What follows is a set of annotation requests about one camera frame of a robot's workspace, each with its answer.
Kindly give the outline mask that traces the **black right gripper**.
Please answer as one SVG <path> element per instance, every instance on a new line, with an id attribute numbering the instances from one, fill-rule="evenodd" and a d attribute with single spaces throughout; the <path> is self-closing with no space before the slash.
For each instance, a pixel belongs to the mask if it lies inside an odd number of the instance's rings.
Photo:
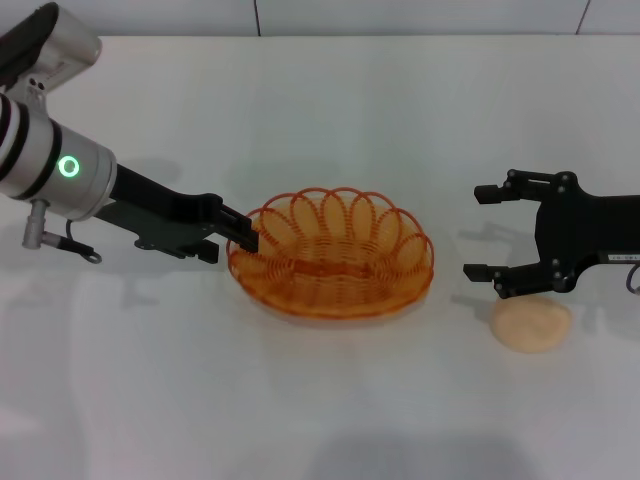
<path id="1" fill-rule="evenodd" d="M 501 299 L 568 293 L 587 269 L 628 264 L 639 270 L 639 197 L 597 196 L 569 171 L 546 174 L 511 169 L 504 183 L 474 188 L 479 204 L 540 202 L 535 240 L 540 261 L 516 267 L 465 264 L 471 282 L 489 282 Z"/>

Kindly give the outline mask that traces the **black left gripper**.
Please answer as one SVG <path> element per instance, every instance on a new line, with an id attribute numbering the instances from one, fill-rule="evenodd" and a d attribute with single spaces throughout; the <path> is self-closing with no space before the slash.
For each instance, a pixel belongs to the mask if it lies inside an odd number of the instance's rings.
<path id="1" fill-rule="evenodd" d="M 247 252 L 259 249 L 259 234 L 249 217 L 222 205 L 211 193 L 189 195 L 164 187 L 122 165 L 109 202 L 96 217 L 137 235 L 135 245 L 184 259 L 217 264 L 219 246 L 207 239 L 214 232 Z"/>

